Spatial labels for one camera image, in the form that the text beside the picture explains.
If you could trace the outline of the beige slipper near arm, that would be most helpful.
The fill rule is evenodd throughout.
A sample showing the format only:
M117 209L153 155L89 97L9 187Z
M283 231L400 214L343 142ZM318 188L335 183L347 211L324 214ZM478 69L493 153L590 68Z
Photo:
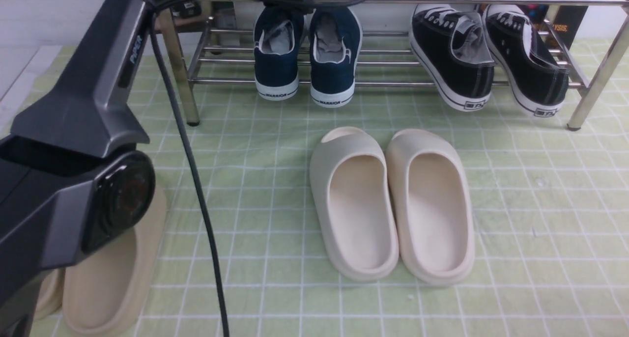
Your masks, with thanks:
M167 218L157 185L142 220L85 261L65 270L62 310L77 337L118 337L139 318L150 292Z

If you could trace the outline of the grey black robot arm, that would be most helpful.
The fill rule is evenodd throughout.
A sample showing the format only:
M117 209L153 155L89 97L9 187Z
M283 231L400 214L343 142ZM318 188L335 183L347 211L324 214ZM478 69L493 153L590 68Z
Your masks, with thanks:
M150 138L128 107L151 41L189 162L229 320L216 241L195 157L154 29L191 0L104 0L52 90L18 113L1 140L1 335L27 337L63 307L79 337L117 337L150 292L167 201ZM311 12L312 0L252 0Z

